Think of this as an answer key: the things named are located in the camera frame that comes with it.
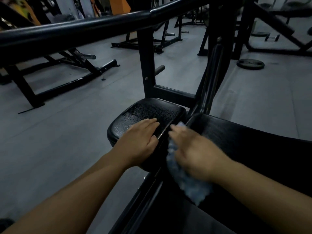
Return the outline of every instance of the person's right arm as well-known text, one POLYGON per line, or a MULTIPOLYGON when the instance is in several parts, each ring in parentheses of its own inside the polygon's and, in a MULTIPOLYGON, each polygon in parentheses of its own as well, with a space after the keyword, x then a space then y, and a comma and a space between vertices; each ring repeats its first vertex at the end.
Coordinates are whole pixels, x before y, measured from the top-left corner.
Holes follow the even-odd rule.
POLYGON ((312 198, 231 160, 195 131, 171 126, 177 162, 193 177, 216 183, 281 233, 312 233, 312 198))

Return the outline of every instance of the hand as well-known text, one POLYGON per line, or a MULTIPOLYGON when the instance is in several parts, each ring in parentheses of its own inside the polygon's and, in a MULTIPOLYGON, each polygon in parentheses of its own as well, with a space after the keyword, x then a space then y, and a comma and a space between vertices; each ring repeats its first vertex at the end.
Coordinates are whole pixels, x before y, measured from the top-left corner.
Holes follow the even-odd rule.
POLYGON ((182 126, 170 126, 169 136, 178 146, 175 158, 192 177, 216 182, 218 173, 232 160, 212 141, 182 126))
POLYGON ((119 138, 110 153, 126 168, 139 166, 155 150, 158 139, 153 133, 159 126, 157 119, 145 119, 132 125, 119 138))

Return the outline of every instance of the curved metal bar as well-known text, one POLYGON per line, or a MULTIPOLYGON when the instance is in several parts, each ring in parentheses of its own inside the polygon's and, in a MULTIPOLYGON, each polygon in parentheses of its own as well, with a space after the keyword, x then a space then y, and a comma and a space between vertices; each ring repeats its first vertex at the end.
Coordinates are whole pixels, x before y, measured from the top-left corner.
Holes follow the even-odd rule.
POLYGON ((35 26, 0 33, 0 67, 151 27, 209 0, 174 0, 149 11, 35 26))

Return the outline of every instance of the orange wall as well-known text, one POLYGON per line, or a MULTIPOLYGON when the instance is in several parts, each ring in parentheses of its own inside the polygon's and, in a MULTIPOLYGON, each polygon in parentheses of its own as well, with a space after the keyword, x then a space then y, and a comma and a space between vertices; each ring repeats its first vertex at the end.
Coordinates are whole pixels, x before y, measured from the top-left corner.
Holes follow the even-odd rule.
POLYGON ((110 0, 113 15, 125 14, 130 12, 130 6, 126 0, 110 0))

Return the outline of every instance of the person's left hand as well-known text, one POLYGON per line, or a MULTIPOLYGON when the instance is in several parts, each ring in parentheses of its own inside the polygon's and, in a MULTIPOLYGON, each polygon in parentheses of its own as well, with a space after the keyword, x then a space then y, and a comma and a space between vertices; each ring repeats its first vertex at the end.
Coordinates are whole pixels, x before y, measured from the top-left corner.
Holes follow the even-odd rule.
POLYGON ((115 157, 115 161, 123 163, 126 168, 141 165, 154 152, 158 144, 157 137, 153 135, 158 126, 159 122, 156 118, 144 119, 132 125, 110 152, 115 157))

